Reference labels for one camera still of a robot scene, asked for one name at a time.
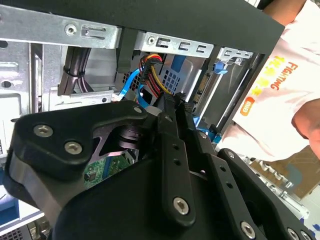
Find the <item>yellow wire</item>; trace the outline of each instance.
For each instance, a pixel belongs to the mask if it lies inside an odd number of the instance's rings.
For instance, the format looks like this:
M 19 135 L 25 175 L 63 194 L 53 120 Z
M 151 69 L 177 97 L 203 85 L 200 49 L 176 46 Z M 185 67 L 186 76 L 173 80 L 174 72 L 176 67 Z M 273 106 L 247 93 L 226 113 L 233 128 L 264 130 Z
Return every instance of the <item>yellow wire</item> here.
M 151 54 L 151 55 L 147 56 L 146 59 L 149 59 L 149 58 L 152 58 L 152 57 L 155 57 L 155 56 L 160 57 L 158 54 Z
M 152 70 L 152 75 L 153 75 L 153 77 L 155 78 L 155 80 L 156 80 L 156 82 L 158 83 L 158 85 L 160 86 L 160 88 L 162 88 L 162 90 L 163 90 L 164 92 L 166 92 L 167 94 L 172 95 L 172 93 L 169 92 L 169 91 L 165 88 L 165 86 L 163 86 L 163 84 L 161 83 L 161 81 L 159 80 L 154 66 L 151 66 L 151 70 Z

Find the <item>black metal arm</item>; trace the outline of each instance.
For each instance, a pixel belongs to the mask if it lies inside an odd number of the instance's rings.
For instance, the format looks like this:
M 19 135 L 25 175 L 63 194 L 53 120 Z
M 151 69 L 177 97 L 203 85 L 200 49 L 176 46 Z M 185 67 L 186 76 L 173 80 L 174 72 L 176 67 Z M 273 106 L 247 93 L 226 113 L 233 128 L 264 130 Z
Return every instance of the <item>black metal arm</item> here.
M 5 187 L 45 212 L 54 240 L 314 239 L 234 152 L 216 154 L 188 103 L 164 94 L 156 106 L 158 116 L 120 101 L 22 117 Z M 126 149 L 140 149 L 137 163 L 83 188 L 88 163 Z

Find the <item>white t-shirt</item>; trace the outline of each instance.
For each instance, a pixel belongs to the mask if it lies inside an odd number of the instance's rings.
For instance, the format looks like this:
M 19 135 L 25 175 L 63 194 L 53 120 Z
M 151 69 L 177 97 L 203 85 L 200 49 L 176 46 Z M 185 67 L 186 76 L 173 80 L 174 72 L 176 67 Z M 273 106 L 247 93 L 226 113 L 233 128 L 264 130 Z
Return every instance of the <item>white t-shirt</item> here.
M 305 148 L 292 125 L 303 104 L 320 99 L 320 9 L 307 0 L 286 26 L 219 148 L 264 161 L 290 157 Z

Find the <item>green circuit board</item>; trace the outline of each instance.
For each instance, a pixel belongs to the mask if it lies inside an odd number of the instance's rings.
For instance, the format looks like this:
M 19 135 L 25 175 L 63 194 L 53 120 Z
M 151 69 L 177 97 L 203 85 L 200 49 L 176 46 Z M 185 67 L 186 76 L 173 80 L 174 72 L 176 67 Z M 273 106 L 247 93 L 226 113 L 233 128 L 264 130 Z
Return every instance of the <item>green circuit board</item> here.
M 107 158 L 105 157 L 86 166 L 83 175 L 86 189 L 93 187 L 103 180 L 106 159 Z
M 129 166 L 130 163 L 122 155 L 105 157 L 96 162 L 88 164 L 83 173 L 84 186 L 86 189 L 89 189 L 102 182 L 102 180 L 120 172 Z

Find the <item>orange logo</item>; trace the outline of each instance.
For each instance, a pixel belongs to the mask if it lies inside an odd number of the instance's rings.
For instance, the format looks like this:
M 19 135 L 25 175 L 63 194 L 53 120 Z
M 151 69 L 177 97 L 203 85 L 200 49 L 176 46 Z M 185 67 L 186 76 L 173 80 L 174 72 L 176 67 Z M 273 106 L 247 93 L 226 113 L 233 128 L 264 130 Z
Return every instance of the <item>orange logo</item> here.
M 240 110 L 241 115 L 248 116 L 250 109 L 252 108 L 253 104 L 255 103 L 255 100 L 252 97 L 247 97 L 244 101 L 244 104 Z

